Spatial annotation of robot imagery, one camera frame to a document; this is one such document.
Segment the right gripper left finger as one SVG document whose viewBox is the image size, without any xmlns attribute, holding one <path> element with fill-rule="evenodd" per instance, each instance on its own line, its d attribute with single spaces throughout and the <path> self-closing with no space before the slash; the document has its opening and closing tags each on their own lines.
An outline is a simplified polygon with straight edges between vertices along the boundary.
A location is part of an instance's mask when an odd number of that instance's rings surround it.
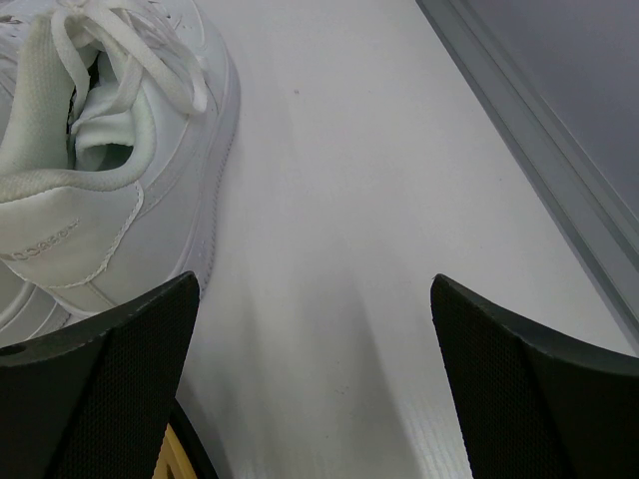
<svg viewBox="0 0 639 479">
<path fill-rule="evenodd" d="M 199 303 L 186 272 L 2 348 L 2 477 L 152 477 Z"/>
</svg>

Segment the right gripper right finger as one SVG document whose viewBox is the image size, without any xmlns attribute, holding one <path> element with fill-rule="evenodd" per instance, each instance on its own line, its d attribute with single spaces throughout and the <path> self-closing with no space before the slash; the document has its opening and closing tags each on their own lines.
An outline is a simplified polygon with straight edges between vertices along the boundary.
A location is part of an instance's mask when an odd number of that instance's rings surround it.
<svg viewBox="0 0 639 479">
<path fill-rule="evenodd" d="M 475 478 L 635 478 L 638 360 L 439 274 L 432 321 Z"/>
</svg>

